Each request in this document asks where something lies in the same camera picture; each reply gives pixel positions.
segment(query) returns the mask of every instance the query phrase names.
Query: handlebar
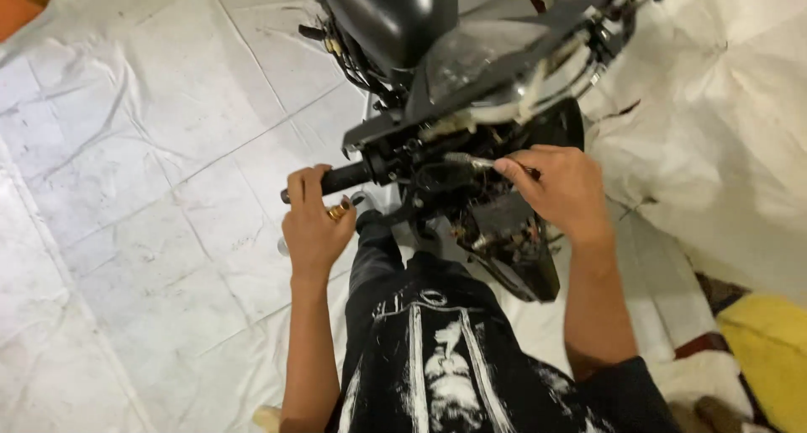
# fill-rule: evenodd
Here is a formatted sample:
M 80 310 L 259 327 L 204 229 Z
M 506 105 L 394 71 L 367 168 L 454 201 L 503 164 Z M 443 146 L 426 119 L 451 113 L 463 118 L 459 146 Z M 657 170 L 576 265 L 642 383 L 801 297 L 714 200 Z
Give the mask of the handlebar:
M 369 169 L 369 164 L 365 161 L 358 161 L 352 165 L 327 171 L 322 177 L 322 195 L 349 189 L 372 180 L 373 173 Z M 283 189 L 280 192 L 280 200 L 286 204 L 291 203 L 289 189 Z

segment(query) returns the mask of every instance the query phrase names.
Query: headlight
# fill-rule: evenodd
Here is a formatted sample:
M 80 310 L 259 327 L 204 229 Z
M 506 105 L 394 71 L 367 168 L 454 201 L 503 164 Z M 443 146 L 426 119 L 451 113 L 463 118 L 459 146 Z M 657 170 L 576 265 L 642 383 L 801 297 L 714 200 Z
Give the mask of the headlight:
M 429 100 L 437 103 L 476 81 L 490 63 L 523 50 L 548 31 L 543 25 L 507 20 L 460 24 L 426 54 Z

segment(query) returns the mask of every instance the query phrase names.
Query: motorcycle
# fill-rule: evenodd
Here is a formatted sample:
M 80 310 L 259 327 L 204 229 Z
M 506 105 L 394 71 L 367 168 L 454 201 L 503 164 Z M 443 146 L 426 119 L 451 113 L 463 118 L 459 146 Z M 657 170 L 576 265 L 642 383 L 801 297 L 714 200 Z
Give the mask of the motorcycle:
M 583 150 L 577 99 L 630 42 L 639 8 L 661 0 L 554 0 L 539 15 L 462 23 L 457 0 L 317 1 L 328 18 L 299 32 L 378 97 L 378 115 L 343 139 L 345 156 L 361 160 L 328 171 L 323 193 L 396 182 L 401 206 L 380 222 L 422 235 L 445 216 L 458 245 L 510 293 L 554 300 L 548 223 L 474 158 L 536 144 Z

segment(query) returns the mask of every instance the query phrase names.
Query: floor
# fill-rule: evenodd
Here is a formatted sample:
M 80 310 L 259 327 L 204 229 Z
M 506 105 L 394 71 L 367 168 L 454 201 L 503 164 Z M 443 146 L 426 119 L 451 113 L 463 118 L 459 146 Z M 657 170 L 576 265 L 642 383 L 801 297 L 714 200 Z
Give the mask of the floor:
M 277 193 L 290 171 L 346 162 L 341 135 L 367 101 L 295 34 L 316 12 L 53 0 L 0 45 L 3 430 L 250 430 L 255 407 L 281 403 Z M 709 305 L 675 239 L 618 203 L 612 217 L 641 353 L 669 362 L 714 330 Z M 355 240 L 328 288 L 338 362 L 354 252 Z M 568 258 L 561 242 L 564 283 Z M 568 370 L 562 294 L 523 304 L 496 290 L 525 352 Z

